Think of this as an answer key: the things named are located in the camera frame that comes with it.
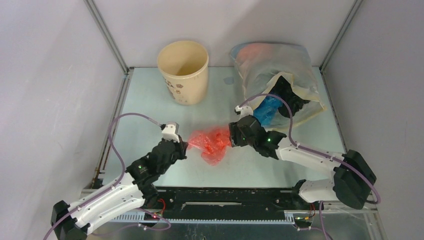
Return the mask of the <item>red plastic trash bag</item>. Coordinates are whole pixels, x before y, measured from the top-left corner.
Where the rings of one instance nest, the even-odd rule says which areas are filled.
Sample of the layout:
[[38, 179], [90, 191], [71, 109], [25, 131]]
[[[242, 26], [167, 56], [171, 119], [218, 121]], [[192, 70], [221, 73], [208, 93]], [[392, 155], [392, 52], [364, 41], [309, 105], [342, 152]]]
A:
[[196, 130], [188, 138], [189, 148], [201, 151], [201, 158], [211, 166], [216, 166], [225, 157], [227, 148], [232, 146], [227, 125]]

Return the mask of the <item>large translucent storage bag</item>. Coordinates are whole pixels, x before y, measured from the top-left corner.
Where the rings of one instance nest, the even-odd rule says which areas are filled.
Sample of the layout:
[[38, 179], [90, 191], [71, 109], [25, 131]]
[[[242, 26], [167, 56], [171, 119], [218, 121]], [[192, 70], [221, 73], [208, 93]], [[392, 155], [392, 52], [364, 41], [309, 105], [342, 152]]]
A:
[[[293, 126], [301, 125], [327, 109], [318, 92], [318, 81], [305, 47], [282, 43], [243, 43], [232, 48], [230, 57], [241, 80], [244, 99], [255, 97], [248, 102], [253, 111], [265, 97], [270, 96], [279, 99], [289, 115], [292, 114], [281, 97], [270, 94], [280, 76], [290, 83], [296, 95], [310, 101], [295, 113]], [[271, 124], [263, 126], [272, 130], [287, 130], [289, 124], [290, 117], [277, 112]]]

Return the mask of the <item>beige plastic trash bin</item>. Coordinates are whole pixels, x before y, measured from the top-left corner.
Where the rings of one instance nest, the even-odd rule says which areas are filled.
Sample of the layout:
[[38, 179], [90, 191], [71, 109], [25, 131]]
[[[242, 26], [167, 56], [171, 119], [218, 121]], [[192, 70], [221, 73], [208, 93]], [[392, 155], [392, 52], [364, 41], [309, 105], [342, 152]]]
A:
[[198, 42], [180, 40], [166, 45], [157, 56], [157, 67], [171, 97], [180, 105], [195, 105], [206, 96], [209, 54]]

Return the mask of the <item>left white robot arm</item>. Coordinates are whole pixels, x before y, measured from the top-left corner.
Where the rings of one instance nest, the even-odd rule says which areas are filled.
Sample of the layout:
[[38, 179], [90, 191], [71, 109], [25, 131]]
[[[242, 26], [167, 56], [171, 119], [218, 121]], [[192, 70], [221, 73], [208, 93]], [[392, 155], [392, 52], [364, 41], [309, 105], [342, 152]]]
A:
[[151, 152], [135, 160], [119, 176], [73, 203], [53, 206], [52, 232], [59, 240], [85, 240], [101, 225], [127, 211], [159, 209], [154, 182], [178, 160], [186, 159], [189, 144], [162, 139]]

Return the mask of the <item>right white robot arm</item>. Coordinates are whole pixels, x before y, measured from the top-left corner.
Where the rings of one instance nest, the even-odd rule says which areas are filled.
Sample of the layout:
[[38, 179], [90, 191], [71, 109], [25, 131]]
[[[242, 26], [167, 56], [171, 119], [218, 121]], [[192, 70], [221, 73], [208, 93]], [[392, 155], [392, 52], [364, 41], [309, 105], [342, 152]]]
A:
[[265, 130], [253, 115], [231, 122], [228, 127], [233, 147], [250, 146], [263, 157], [299, 164], [324, 175], [321, 180], [301, 179], [296, 183], [290, 196], [295, 208], [304, 209], [319, 201], [339, 201], [361, 210], [369, 201], [377, 177], [359, 152], [323, 152], [307, 147], [285, 133]]

